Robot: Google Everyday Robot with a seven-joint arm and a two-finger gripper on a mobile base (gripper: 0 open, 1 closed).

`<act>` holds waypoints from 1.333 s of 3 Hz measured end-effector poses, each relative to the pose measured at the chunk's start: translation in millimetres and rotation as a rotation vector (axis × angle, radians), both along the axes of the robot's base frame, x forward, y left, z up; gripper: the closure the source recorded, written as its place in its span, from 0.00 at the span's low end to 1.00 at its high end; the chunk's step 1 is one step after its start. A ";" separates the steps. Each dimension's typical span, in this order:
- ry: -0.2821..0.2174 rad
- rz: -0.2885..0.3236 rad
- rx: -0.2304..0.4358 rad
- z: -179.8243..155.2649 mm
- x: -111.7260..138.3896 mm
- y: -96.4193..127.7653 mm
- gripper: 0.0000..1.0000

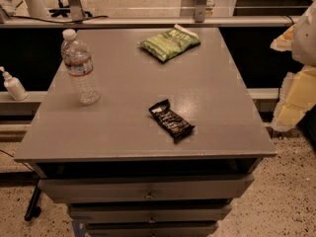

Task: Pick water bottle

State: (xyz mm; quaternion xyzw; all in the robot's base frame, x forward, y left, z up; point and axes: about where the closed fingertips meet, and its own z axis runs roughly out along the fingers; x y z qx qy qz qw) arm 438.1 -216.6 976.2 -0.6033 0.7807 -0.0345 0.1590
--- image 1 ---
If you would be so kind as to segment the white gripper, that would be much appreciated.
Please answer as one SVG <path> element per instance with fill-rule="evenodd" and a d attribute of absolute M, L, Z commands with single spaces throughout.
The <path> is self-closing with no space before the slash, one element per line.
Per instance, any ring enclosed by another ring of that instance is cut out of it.
<path fill-rule="evenodd" d="M 305 65 L 297 73 L 288 72 L 279 91 L 271 128 L 286 132 L 316 105 L 316 3 L 303 13 L 296 26 L 274 39 L 270 48 L 291 51 L 292 58 Z"/>

